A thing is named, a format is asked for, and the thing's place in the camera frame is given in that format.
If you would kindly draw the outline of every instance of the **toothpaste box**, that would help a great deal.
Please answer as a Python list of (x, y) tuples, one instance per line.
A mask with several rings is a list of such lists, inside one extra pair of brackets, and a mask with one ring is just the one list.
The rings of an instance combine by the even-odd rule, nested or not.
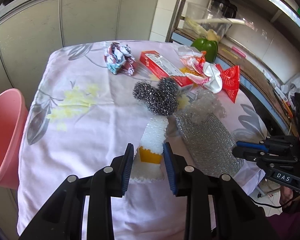
[(157, 78), (173, 78), (179, 86), (179, 93), (186, 93), (192, 89), (192, 81), (155, 50), (141, 52), (140, 61), (151, 70)]

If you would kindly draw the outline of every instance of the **silver bolt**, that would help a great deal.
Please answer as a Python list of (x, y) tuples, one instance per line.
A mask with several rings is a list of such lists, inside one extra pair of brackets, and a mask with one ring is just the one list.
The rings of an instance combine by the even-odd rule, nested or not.
[(221, 179), (223, 179), (224, 181), (229, 181), (231, 180), (231, 177), (228, 174), (222, 174)]
[(74, 182), (74, 181), (76, 181), (76, 179), (77, 179), (76, 176), (70, 175), (70, 176), (67, 178), (67, 181), (68, 181), (68, 182)]
[(113, 168), (110, 167), (110, 166), (107, 166), (107, 167), (105, 167), (105, 168), (103, 169), (103, 172), (105, 172), (105, 173), (110, 173), (110, 172), (112, 172), (112, 171), (113, 171)]
[(193, 172), (194, 171), (194, 167), (192, 167), (192, 166), (186, 166), (185, 167), (185, 171), (186, 172)]

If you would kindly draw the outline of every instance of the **white cloth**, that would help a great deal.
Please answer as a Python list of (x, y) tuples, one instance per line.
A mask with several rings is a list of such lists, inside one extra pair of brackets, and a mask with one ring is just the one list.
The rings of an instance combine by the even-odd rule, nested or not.
[[(141, 51), (156, 50), (177, 67), (182, 67), (171, 43), (125, 41), (139, 59)], [(63, 180), (75, 174), (91, 176), (124, 154), (128, 143), (138, 147), (152, 114), (132, 96), (134, 84), (156, 78), (139, 65), (130, 77), (112, 75), (105, 67), (103, 43), (63, 48), (51, 54), (38, 91), (31, 105), (19, 152), (18, 233), (21, 234), (36, 212)], [(235, 137), (258, 141), (264, 124), (251, 129), (238, 120), (240, 115), (258, 120), (248, 98), (239, 91), (233, 104), (223, 91), (218, 97), (227, 117), (221, 122)], [(175, 154), (194, 164), (179, 136), (168, 138)], [(165, 167), (163, 181), (138, 184), (131, 182), (126, 195), (112, 198), (115, 239), (182, 239), (186, 199), (176, 198), (169, 188)], [(245, 163), (235, 176), (250, 193), (264, 176), (254, 164)], [(83, 218), (86, 234), (87, 209)]]

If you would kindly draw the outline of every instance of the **yellow block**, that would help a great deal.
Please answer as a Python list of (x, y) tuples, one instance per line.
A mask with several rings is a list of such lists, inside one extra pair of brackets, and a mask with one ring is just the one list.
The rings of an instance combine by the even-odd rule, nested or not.
[(152, 153), (150, 150), (144, 149), (142, 146), (140, 146), (138, 150), (142, 162), (160, 164), (162, 155)]

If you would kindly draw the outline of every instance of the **red plastic packet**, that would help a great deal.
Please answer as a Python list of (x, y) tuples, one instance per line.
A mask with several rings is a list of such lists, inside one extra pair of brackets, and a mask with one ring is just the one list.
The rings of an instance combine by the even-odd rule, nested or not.
[(223, 70), (220, 64), (216, 64), (222, 79), (222, 89), (226, 91), (231, 101), (235, 103), (240, 85), (240, 67), (238, 65)]

